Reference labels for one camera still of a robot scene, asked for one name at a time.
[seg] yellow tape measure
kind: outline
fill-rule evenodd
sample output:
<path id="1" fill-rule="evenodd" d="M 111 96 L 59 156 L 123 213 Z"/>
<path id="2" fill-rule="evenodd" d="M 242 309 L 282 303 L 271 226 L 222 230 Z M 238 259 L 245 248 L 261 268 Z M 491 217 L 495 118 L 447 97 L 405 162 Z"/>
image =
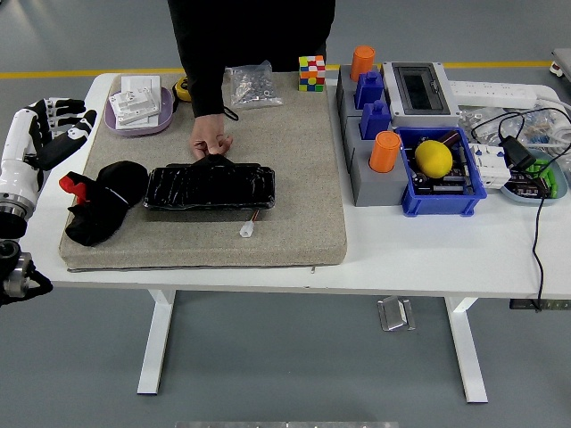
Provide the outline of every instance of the yellow tape measure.
<path id="1" fill-rule="evenodd" d="M 187 103 L 191 102 L 190 93 L 188 92 L 188 78 L 180 78 L 175 85 L 175 92 L 180 101 L 185 101 Z"/>

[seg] black cable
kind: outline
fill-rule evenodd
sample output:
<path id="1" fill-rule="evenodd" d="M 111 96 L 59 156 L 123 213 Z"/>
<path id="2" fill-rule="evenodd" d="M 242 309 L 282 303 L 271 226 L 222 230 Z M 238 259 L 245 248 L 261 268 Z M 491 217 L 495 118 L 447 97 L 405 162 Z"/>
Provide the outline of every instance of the black cable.
<path id="1" fill-rule="evenodd" d="M 542 292 L 543 292 L 543 264 L 542 261 L 539 259 L 537 255 L 537 242 L 539 239 L 539 216 L 542 213 L 543 203 L 545 202 L 546 195 L 545 193 L 542 196 L 542 201 L 539 203 L 539 208 L 537 209 L 537 214 L 535 215 L 535 234 L 534 234 L 534 245 L 532 246 L 532 254 L 534 255 L 535 261 L 537 262 L 537 266 L 539 267 L 539 291 L 537 292 L 537 303 L 531 299 L 532 304 L 534 305 L 535 312 L 542 311 Z"/>
<path id="2" fill-rule="evenodd" d="M 530 111 L 509 111 L 503 114 L 500 114 L 498 116 L 496 116 L 495 118 L 491 118 L 488 119 L 482 123 L 477 124 L 475 127 L 472 128 L 470 134 L 472 135 L 472 137 L 474 138 L 474 140 L 476 140 L 479 144 L 480 141 L 477 139 L 476 137 L 476 129 L 480 128 L 482 125 L 486 125 L 490 122 L 493 122 L 497 119 L 503 118 L 502 120 L 500 120 L 500 123 L 498 124 L 498 137 L 501 141 L 503 141 L 505 138 L 504 136 L 501 134 L 501 125 L 503 124 L 503 122 L 505 120 L 508 119 L 513 119 L 516 117 L 521 117 L 522 118 L 522 122 L 521 125 L 519 127 L 519 130 L 517 131 L 517 135 L 516 135 L 516 139 L 519 137 L 519 135 L 521 134 L 523 128 L 524 128 L 524 124 L 525 124 L 525 116 L 528 113 L 536 113 L 539 111 L 558 111 L 559 113 L 561 113 L 566 119 L 567 121 L 571 124 L 571 118 L 561 109 L 557 109 L 555 107 L 543 107 L 541 109 L 534 109 L 534 110 L 530 110 Z M 535 261 L 537 262 L 537 266 L 539 268 L 539 289 L 537 292 L 537 301 L 530 299 L 530 301 L 532 302 L 532 305 L 535 308 L 535 312 L 541 312 L 542 311 L 542 292 L 543 292 L 543 282 L 544 282 L 544 270 L 543 270 L 543 264 L 542 261 L 539 258 L 539 255 L 537 254 L 537 243 L 539 241 L 539 218 L 540 215 L 542 213 L 542 208 L 543 208 L 543 204 L 545 203 L 545 200 L 547 199 L 548 195 L 544 192 L 543 190 L 543 186 L 541 184 L 536 183 L 536 178 L 538 176 L 541 175 L 541 173 L 543 171 L 545 171 L 554 161 L 556 161 L 557 159 L 559 159 L 561 156 L 565 155 L 569 150 L 571 149 L 571 143 L 569 143 L 569 145 L 567 146 L 567 148 L 559 153 L 557 156 L 553 157 L 549 162 L 547 162 L 545 165 L 543 165 L 538 171 L 535 171 L 534 173 L 530 173 L 528 171 L 521 171 L 522 174 L 525 175 L 525 177 L 527 177 L 528 179 L 530 179 L 530 181 L 534 184 L 537 185 L 537 188 L 539 189 L 539 192 L 542 194 L 542 200 L 540 201 L 539 207 L 537 209 L 537 213 L 535 215 L 535 232 L 534 232 L 534 244 L 532 246 L 532 254 L 534 255 Z"/>

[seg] rubik's cube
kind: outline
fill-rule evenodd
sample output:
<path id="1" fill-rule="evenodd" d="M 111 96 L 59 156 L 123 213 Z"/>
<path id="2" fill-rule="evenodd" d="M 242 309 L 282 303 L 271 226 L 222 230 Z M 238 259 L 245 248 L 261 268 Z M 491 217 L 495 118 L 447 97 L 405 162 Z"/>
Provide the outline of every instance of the rubik's cube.
<path id="1" fill-rule="evenodd" d="M 323 56 L 300 56 L 300 91 L 323 92 L 325 61 Z"/>

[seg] yellow floor line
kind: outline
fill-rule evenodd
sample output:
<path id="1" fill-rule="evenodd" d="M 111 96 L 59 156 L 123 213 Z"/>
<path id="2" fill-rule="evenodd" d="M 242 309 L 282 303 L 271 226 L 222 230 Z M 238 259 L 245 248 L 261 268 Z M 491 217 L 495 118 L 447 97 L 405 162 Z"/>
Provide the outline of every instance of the yellow floor line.
<path id="1" fill-rule="evenodd" d="M 443 62 L 446 69 L 493 69 L 550 67 L 551 61 L 497 61 L 497 62 Z M 339 70 L 339 64 L 328 64 L 327 70 Z M 14 71 L 0 73 L 0 79 L 11 78 L 92 78 L 104 73 L 169 74 L 183 73 L 178 69 L 116 69 L 116 70 L 61 70 L 61 71 Z"/>
<path id="2" fill-rule="evenodd" d="M 183 69 L 116 69 L 68 71 L 15 71 L 0 73 L 0 78 L 92 78 L 104 73 L 168 74 L 183 73 Z"/>

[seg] electrical control box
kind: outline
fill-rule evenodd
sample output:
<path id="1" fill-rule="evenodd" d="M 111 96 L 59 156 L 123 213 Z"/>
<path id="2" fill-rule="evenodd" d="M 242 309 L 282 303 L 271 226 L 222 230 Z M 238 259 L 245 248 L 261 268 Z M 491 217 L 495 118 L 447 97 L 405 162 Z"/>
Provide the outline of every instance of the electrical control box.
<path id="1" fill-rule="evenodd" d="M 460 110 L 439 62 L 383 62 L 393 127 L 456 127 Z"/>

